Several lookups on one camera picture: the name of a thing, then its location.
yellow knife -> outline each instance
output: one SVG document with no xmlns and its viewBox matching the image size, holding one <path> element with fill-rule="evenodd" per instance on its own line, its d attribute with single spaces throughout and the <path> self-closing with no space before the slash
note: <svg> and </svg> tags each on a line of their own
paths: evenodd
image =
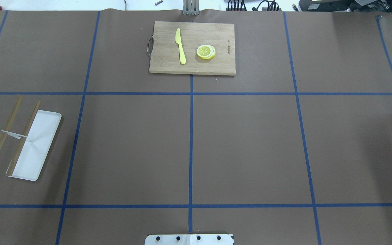
<svg viewBox="0 0 392 245">
<path fill-rule="evenodd" d="M 185 59 L 184 49 L 182 48 L 181 29 L 180 28 L 176 29 L 175 42 L 179 46 L 179 62 L 181 62 L 181 64 L 185 65 L 185 63 L 187 63 L 187 60 Z"/>
</svg>

lemon slice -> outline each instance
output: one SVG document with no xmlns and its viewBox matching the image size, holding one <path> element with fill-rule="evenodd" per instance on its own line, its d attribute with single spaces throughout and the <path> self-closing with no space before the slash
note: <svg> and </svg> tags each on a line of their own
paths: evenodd
<svg viewBox="0 0 392 245">
<path fill-rule="evenodd" d="M 211 45 L 201 45 L 197 48 L 196 53 L 201 59 L 209 60 L 216 55 L 216 49 Z"/>
</svg>

knife handle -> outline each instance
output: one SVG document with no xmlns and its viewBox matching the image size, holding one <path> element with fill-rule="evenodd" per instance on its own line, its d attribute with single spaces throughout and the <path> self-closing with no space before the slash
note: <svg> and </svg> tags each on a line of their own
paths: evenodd
<svg viewBox="0 0 392 245">
<path fill-rule="evenodd" d="M 187 63 L 187 59 L 185 58 L 184 49 L 182 48 L 182 44 L 178 44 L 179 46 L 179 62 L 185 65 Z"/>
</svg>

cutting board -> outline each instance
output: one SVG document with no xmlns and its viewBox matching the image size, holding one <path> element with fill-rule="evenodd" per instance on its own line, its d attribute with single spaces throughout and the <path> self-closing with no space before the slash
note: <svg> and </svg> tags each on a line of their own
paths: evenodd
<svg viewBox="0 0 392 245">
<path fill-rule="evenodd" d="M 176 29 L 181 28 L 181 41 L 187 59 L 179 62 L 175 42 Z M 196 54 L 200 45 L 211 45 L 216 56 L 203 60 Z M 151 53 L 151 73 L 235 76 L 234 24 L 156 21 Z"/>
</svg>

white plastic clip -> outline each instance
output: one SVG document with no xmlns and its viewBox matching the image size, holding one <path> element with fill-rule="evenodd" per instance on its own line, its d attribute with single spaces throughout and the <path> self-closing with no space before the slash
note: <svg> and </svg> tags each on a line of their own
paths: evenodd
<svg viewBox="0 0 392 245">
<path fill-rule="evenodd" d="M 7 135 L 10 135 L 10 136 L 12 136 L 14 138 L 17 138 L 18 140 L 20 140 L 21 137 L 25 137 L 26 138 L 25 135 L 21 135 L 21 134 L 14 133 L 14 132 L 8 132 L 8 131 L 5 131 L 5 130 L 1 130 L 1 132 L 6 132 Z"/>
</svg>

